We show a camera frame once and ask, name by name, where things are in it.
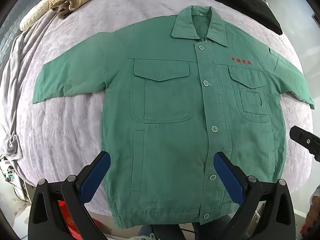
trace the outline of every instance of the black pants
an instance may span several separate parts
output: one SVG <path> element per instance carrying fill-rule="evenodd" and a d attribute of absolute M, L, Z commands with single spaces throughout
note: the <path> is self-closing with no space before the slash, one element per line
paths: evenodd
<path fill-rule="evenodd" d="M 230 221 L 231 217 L 226 215 L 204 225 L 192 223 L 193 230 L 198 233 L 195 234 L 195 240 L 219 240 Z M 161 240 L 186 240 L 179 225 L 152 225 L 152 227 L 156 237 Z M 151 226 L 144 225 L 141 227 L 138 236 L 149 236 L 151 232 Z M 241 240 L 249 238 L 250 236 L 245 233 Z"/>

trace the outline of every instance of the person's hand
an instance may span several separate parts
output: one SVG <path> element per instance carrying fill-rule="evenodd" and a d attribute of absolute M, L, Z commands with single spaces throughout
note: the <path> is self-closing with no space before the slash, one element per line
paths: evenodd
<path fill-rule="evenodd" d="M 310 206 L 310 210 L 306 218 L 307 228 L 313 227 L 314 224 L 319 220 L 319 217 L 320 217 L 320 197 L 313 196 L 312 205 Z"/>

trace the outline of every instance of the blue gripper pad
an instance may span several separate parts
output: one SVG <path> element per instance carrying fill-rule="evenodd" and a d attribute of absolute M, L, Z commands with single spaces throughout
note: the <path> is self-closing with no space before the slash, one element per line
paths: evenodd
<path fill-rule="evenodd" d="M 225 158 L 223 158 L 220 154 L 223 153 L 216 153 L 214 155 L 213 166 L 227 192 L 229 193 L 232 201 L 234 203 L 242 205 L 242 203 L 244 202 L 244 189 L 231 170 L 231 167 L 234 167 L 233 164 L 226 156 L 224 156 Z"/>
<path fill-rule="evenodd" d="M 110 154 L 104 152 L 103 156 L 100 158 L 100 160 L 96 163 L 96 165 L 93 168 L 91 167 L 91 165 L 87 167 L 88 169 L 92 168 L 92 170 L 80 186 L 78 199 L 82 205 L 92 200 L 100 183 L 102 182 L 104 176 L 109 170 L 110 164 Z"/>

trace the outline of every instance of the black folded clothing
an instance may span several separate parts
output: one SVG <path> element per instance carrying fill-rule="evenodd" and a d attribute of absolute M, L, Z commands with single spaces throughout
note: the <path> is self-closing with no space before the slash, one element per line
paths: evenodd
<path fill-rule="evenodd" d="M 216 0 L 261 23 L 281 35 L 282 29 L 277 19 L 263 1 L 260 0 Z"/>

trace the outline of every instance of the chest pocket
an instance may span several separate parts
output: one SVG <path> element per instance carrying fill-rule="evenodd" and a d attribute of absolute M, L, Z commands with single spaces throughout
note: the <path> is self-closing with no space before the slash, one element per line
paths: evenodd
<path fill-rule="evenodd" d="M 135 59 L 130 114 L 144 123 L 181 122 L 193 115 L 189 64 L 178 60 Z"/>
<path fill-rule="evenodd" d="M 228 66 L 237 105 L 241 115 L 254 122 L 270 120 L 263 72 Z"/>

